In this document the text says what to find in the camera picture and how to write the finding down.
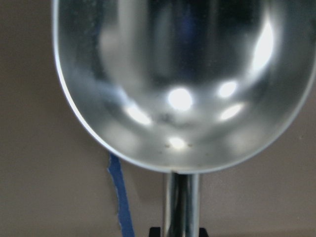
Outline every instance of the metal spoon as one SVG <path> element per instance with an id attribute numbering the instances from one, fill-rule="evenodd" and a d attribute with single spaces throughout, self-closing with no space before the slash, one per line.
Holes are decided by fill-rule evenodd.
<path id="1" fill-rule="evenodd" d="M 291 124 L 315 77 L 314 0 L 54 0 L 65 95 L 109 151 L 167 172 L 165 236 L 198 236 L 199 173 Z"/>

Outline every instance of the ladle handle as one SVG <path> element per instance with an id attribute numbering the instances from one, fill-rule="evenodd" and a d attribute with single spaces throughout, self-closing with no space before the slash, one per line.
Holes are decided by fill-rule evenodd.
<path id="1" fill-rule="evenodd" d="M 166 174 L 164 237 L 198 237 L 199 174 Z"/>

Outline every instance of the blue tape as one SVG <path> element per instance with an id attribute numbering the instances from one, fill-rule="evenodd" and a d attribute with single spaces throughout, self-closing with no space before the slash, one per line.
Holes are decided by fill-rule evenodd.
<path id="1" fill-rule="evenodd" d="M 121 228 L 122 237 L 135 237 L 120 161 L 119 158 L 113 154 L 110 154 L 110 166 L 108 172 L 112 177 L 117 192 L 118 222 Z"/>

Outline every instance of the ladle bowl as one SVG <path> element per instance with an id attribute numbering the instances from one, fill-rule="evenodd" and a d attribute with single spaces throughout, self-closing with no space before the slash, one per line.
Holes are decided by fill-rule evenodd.
<path id="1" fill-rule="evenodd" d="M 315 77 L 316 1 L 54 0 L 53 40 L 99 143 L 198 174 L 253 157 L 294 120 Z"/>

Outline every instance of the metal pole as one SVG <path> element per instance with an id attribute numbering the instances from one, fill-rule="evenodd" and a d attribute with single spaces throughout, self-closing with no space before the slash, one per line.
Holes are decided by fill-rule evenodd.
<path id="1" fill-rule="evenodd" d="M 164 237 L 198 237 L 199 175 L 166 175 Z"/>

